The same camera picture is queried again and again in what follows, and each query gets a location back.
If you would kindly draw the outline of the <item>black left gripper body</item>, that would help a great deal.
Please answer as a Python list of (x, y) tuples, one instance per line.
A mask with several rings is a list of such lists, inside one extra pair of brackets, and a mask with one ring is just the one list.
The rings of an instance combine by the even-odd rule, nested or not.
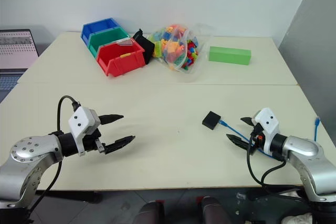
[(86, 152), (89, 151), (98, 151), (99, 153), (104, 153), (105, 148), (104, 144), (100, 142), (99, 138), (101, 137), (101, 133), (98, 129), (96, 129), (92, 134), (85, 135), (82, 139), (83, 146)]

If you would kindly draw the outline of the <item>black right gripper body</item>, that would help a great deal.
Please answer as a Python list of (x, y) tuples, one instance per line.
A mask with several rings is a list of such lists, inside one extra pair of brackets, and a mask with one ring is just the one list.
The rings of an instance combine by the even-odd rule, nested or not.
[(261, 126), (260, 123), (257, 123), (254, 126), (253, 131), (250, 134), (249, 144), (247, 153), (248, 155), (254, 154), (256, 150), (258, 150), (260, 147), (263, 148), (264, 145), (264, 128)]

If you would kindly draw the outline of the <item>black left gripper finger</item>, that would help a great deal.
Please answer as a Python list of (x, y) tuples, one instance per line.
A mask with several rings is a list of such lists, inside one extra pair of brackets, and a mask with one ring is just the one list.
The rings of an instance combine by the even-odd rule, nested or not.
[(106, 125), (106, 124), (110, 124), (112, 122), (115, 122), (119, 119), (124, 118), (123, 115), (118, 115), (118, 114), (107, 114), (107, 115), (101, 115), (98, 116), (99, 120), (100, 120), (100, 124), (101, 125)]
[(109, 154), (115, 152), (119, 149), (124, 148), (126, 145), (131, 143), (135, 139), (135, 136), (130, 135), (116, 140), (114, 143), (104, 146), (104, 153)]

